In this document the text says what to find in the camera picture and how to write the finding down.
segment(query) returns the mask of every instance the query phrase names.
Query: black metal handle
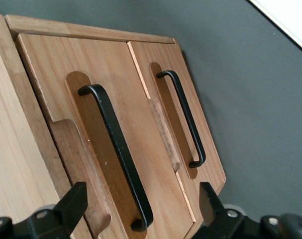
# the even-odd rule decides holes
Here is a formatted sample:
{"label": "black metal handle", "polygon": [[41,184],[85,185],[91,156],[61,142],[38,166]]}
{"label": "black metal handle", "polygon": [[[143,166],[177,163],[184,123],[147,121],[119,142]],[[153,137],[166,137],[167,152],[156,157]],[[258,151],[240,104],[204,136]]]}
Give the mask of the black metal handle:
{"label": "black metal handle", "polygon": [[191,109],[189,107],[189,104],[187,103],[180,78],[174,71],[162,71],[156,75],[157,78],[162,78],[164,76],[171,77],[171,79],[173,81],[176,93],[180,100],[187,124],[189,126],[189,129],[190,129],[190,132],[191,132],[191,135],[192,135],[195,147],[196,147],[196,151],[199,154],[199,161],[191,162],[189,164],[189,167],[190,168],[200,167],[205,162],[206,155],[205,155],[205,151],[202,146],[202,143],[201,143],[199,132],[197,131],[197,128],[196,128],[196,125],[195,125],[195,122],[194,122],[194,119],[193,119],[193,116],[191,113]]}
{"label": "black metal handle", "polygon": [[153,222],[153,213],[146,197],[139,175],[136,171],[132,156],[125,142],[121,127],[117,121],[111,101],[105,89],[98,84],[83,86],[78,90],[80,96],[92,94],[97,102],[105,123],[107,132],[112,141],[116,155],[120,161],[126,181],[134,197],[141,219],[131,224],[131,229],[136,232],[145,231]]}

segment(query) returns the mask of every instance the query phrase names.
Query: wooden top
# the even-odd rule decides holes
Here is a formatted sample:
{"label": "wooden top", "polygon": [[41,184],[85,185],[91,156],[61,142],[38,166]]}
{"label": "wooden top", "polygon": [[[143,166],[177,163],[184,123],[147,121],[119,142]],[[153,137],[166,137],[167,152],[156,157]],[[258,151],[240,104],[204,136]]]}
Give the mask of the wooden top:
{"label": "wooden top", "polygon": [[143,41],[175,44],[174,39],[167,36],[133,33],[26,16],[6,15],[5,20],[14,38],[16,38],[18,33],[29,33],[109,41]]}

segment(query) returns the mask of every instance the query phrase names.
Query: cabinet side panel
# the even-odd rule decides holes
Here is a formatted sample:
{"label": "cabinet side panel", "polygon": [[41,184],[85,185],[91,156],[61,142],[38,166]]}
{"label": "cabinet side panel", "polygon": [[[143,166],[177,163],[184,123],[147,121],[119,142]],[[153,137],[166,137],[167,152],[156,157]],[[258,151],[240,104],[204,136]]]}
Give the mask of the cabinet side panel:
{"label": "cabinet side panel", "polygon": [[[0,15],[0,57],[27,119],[36,147],[45,163],[45,170],[49,172],[50,182],[53,183],[59,198],[62,198],[71,185],[2,15]],[[91,237],[84,219],[80,220],[73,236],[77,239]]]}

